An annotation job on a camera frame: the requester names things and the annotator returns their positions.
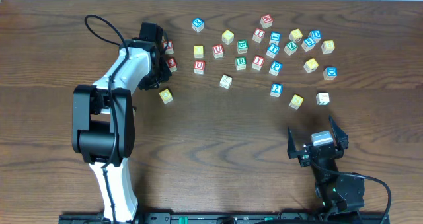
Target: wood grain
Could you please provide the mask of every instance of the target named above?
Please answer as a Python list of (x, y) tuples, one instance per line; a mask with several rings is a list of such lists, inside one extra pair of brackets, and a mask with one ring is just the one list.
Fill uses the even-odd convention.
[[(174, 101), (159, 91), (138, 91), (133, 103), (136, 141), (130, 172), (142, 205), (173, 211), (279, 211), (319, 205), (309, 168), (286, 154), (286, 127), (298, 144), (328, 130), (333, 115), (350, 136), (340, 170), (375, 176), (390, 185), (392, 223), (423, 219), (423, 4), (387, 1), (290, 0), (3, 0), (0, 4), (0, 223), (57, 223), (63, 212), (100, 211), (95, 176), (71, 148), (72, 92), (108, 70), (116, 47), (92, 36), (83, 17), (98, 14), (126, 38), (141, 22), (156, 22), (174, 42), (178, 71), (168, 83)], [(320, 29), (334, 40), (332, 54), (321, 42), (305, 53), (281, 52), (279, 76), (268, 74), (268, 36), (252, 41), (260, 16), (271, 28), (304, 34)], [(205, 20), (196, 34), (190, 22)], [(93, 28), (118, 41), (98, 22)], [(247, 70), (235, 70), (236, 45), (214, 59), (212, 46), (230, 29), (247, 39)], [(193, 45), (205, 47), (205, 75), (193, 72)], [(267, 59), (252, 70), (255, 55)], [(306, 74), (314, 57), (321, 65)], [(326, 66), (339, 76), (324, 81)], [(233, 77), (229, 90), (219, 87)], [(280, 98), (269, 95), (284, 85)], [(330, 93), (316, 106), (317, 92)], [(298, 111), (293, 94), (305, 98)], [(366, 182), (366, 211), (383, 211), (386, 191)]]

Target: cube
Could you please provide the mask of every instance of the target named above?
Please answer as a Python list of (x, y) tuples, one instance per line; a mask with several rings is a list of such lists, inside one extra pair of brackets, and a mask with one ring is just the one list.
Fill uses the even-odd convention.
[(272, 65), (270, 66), (269, 74), (278, 76), (280, 70), (282, 69), (282, 66), (283, 65), (281, 63), (273, 61)]
[(323, 71), (323, 79), (324, 80), (334, 80), (338, 72), (335, 67), (327, 67), (325, 71)]
[(327, 105), (329, 102), (329, 93), (318, 93), (316, 95), (317, 105)]
[(265, 32), (261, 29), (256, 29), (254, 34), (252, 35), (252, 39), (258, 43), (260, 43), (264, 37)]
[(231, 86), (232, 83), (232, 78), (230, 78), (227, 75), (223, 75), (222, 79), (220, 80), (220, 86), (225, 88), (225, 89), (229, 89), (229, 87)]
[(237, 44), (238, 54), (246, 53), (249, 49), (247, 40), (239, 40)]
[(271, 44), (270, 46), (269, 46), (269, 48), (267, 48), (267, 52), (266, 52), (266, 55), (268, 56), (268, 57), (271, 57), (271, 58), (275, 58), (275, 56), (278, 54), (278, 52), (279, 52), (279, 46), (277, 46), (277, 45), (275, 45), (275, 44)]
[(320, 30), (312, 30), (309, 33), (309, 37), (317, 43), (317, 42), (320, 42), (320, 39), (322, 38), (322, 34), (320, 33)]
[(297, 44), (295, 44), (294, 42), (288, 42), (285, 46), (284, 51), (290, 56), (292, 55), (294, 52), (296, 52), (298, 49)]
[(309, 50), (313, 49), (316, 46), (316, 42), (311, 38), (304, 39), (301, 47), (308, 52)]
[(270, 96), (279, 97), (282, 94), (283, 86), (281, 84), (274, 83), (270, 89)]
[(270, 44), (275, 44), (275, 45), (279, 46), (279, 42), (280, 42), (281, 36), (282, 35), (279, 32), (272, 32), (272, 33), (270, 33), (269, 45)]
[[(162, 43), (163, 49), (165, 49), (167, 42)], [(173, 54), (173, 42), (169, 41), (169, 45), (167, 45), (167, 49), (165, 51), (165, 54)]]
[(264, 58), (260, 56), (256, 56), (254, 57), (254, 60), (252, 61), (252, 68), (256, 70), (261, 70), (263, 64), (264, 64)]
[(271, 27), (272, 23), (273, 23), (273, 18), (270, 15), (264, 15), (260, 20), (260, 24), (262, 25), (263, 28)]
[(311, 73), (311, 72), (315, 71), (318, 68), (318, 66), (319, 66), (319, 64), (313, 58), (313, 59), (309, 59), (308, 61), (305, 62), (304, 69), (306, 70), (307, 73)]
[(172, 94), (168, 89), (161, 91), (159, 95), (165, 104), (173, 101)]
[(224, 51), (222, 44), (213, 46), (213, 55), (215, 59), (223, 57), (223, 53)]
[(194, 58), (200, 59), (204, 57), (204, 47), (194, 46)]
[(206, 63), (204, 61), (196, 61), (194, 64), (194, 73), (203, 75)]
[(301, 104), (303, 103), (303, 101), (304, 101), (304, 98), (301, 98), (300, 96), (295, 94), (292, 97), (292, 100), (289, 103), (289, 106), (293, 109), (298, 109), (301, 106)]
[(233, 41), (234, 38), (235, 38), (235, 35), (230, 30), (226, 30), (222, 34), (222, 41), (225, 42), (227, 45), (229, 45)]
[(333, 43), (332, 40), (330, 40), (330, 41), (324, 41), (322, 43), (322, 52), (324, 54), (332, 53), (333, 50), (335, 50), (335, 43)]
[(192, 29), (196, 31), (197, 33), (201, 32), (201, 30), (204, 29), (204, 22), (200, 18), (196, 18), (191, 23)]
[(176, 67), (176, 61), (173, 58), (170, 58), (166, 61), (167, 66), (171, 72), (175, 72), (178, 68)]
[(299, 42), (302, 39), (302, 37), (303, 37), (303, 34), (301, 33), (299, 29), (295, 29), (289, 34), (289, 39), (295, 43)]
[(239, 57), (235, 59), (235, 65), (237, 66), (237, 70), (242, 70), (247, 67), (247, 59), (245, 57)]

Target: toy block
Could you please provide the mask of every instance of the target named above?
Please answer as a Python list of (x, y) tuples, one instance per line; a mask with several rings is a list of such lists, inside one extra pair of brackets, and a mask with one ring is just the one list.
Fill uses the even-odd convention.
[(267, 52), (266, 52), (266, 55), (268, 56), (268, 57), (271, 57), (271, 58), (275, 58), (275, 56), (278, 54), (278, 52), (279, 52), (279, 46), (277, 46), (277, 45), (275, 45), (275, 44), (271, 44), (270, 46), (269, 46), (269, 48), (267, 49)]
[(273, 61), (272, 65), (270, 66), (269, 74), (278, 76), (280, 70), (282, 69), (282, 66), (283, 65), (281, 63)]
[(177, 66), (176, 66), (176, 61), (173, 58), (168, 59), (166, 61), (166, 63), (167, 63), (167, 66), (169, 67), (169, 70), (171, 72), (175, 72), (178, 69)]
[(325, 71), (323, 71), (323, 79), (324, 80), (334, 80), (338, 72), (335, 67), (327, 67)]
[(252, 61), (252, 68), (256, 70), (261, 70), (263, 64), (264, 64), (264, 58), (260, 56), (256, 56), (254, 57), (254, 60)]
[(194, 58), (200, 59), (204, 57), (204, 47), (194, 46)]
[(247, 67), (247, 59), (245, 57), (239, 57), (235, 59), (235, 65), (237, 66), (237, 70), (242, 70)]
[(226, 30), (222, 34), (222, 41), (225, 42), (227, 45), (229, 45), (233, 41), (234, 38), (235, 38), (235, 35), (230, 30)]
[(295, 29), (289, 34), (289, 39), (295, 43), (299, 42), (302, 39), (302, 37), (303, 37), (303, 34), (301, 33), (299, 29)]
[(316, 46), (316, 42), (313, 41), (311, 38), (304, 39), (301, 47), (308, 52), (309, 50), (313, 49)]
[(263, 28), (271, 27), (272, 23), (273, 23), (273, 18), (270, 15), (264, 15), (260, 20), (260, 24), (262, 25)]
[(281, 84), (274, 83), (270, 89), (270, 96), (279, 97), (282, 94), (283, 86)]
[(327, 105), (329, 102), (329, 93), (318, 93), (316, 95), (317, 105)]
[(306, 70), (307, 73), (311, 73), (311, 72), (315, 71), (318, 68), (318, 66), (319, 66), (319, 64), (313, 58), (313, 59), (309, 59), (308, 61), (305, 62), (304, 69)]
[(317, 42), (320, 42), (320, 39), (322, 38), (322, 34), (320, 33), (320, 30), (312, 30), (309, 33), (309, 37), (317, 43)]
[(237, 44), (238, 54), (246, 53), (249, 49), (247, 40), (239, 40)]
[(223, 57), (223, 53), (224, 51), (222, 44), (213, 46), (213, 55), (215, 59)]
[[(165, 49), (167, 42), (162, 43), (163, 49)], [(173, 42), (169, 41), (169, 45), (167, 45), (167, 49), (165, 51), (165, 54), (173, 54)]]
[(191, 23), (192, 29), (196, 31), (197, 33), (201, 32), (201, 30), (204, 29), (204, 22), (200, 18), (196, 18)]
[(222, 79), (220, 80), (220, 86), (225, 88), (225, 89), (229, 89), (229, 86), (231, 86), (232, 83), (232, 78), (230, 78), (227, 75), (223, 75)]
[(273, 43), (273, 44), (279, 46), (281, 36), (282, 35), (279, 32), (270, 33), (269, 45)]
[(260, 30), (260, 29), (256, 29), (254, 31), (254, 34), (252, 35), (252, 39), (258, 43), (260, 43), (264, 37), (265, 31)]
[(298, 109), (301, 106), (301, 104), (303, 103), (303, 101), (304, 101), (304, 98), (301, 98), (298, 95), (294, 95), (292, 97), (291, 102), (289, 103), (289, 106), (293, 109)]
[(295, 44), (294, 42), (288, 42), (285, 46), (284, 51), (290, 56), (292, 55), (294, 52), (296, 52), (298, 49), (297, 44)]
[(324, 54), (329, 54), (332, 53), (333, 50), (335, 50), (335, 43), (333, 43), (333, 41), (324, 41), (322, 43), (322, 52)]
[(194, 64), (194, 72), (203, 75), (204, 69), (206, 68), (206, 63), (204, 61), (196, 61)]
[(165, 104), (173, 101), (172, 94), (168, 89), (161, 91), (159, 95)]

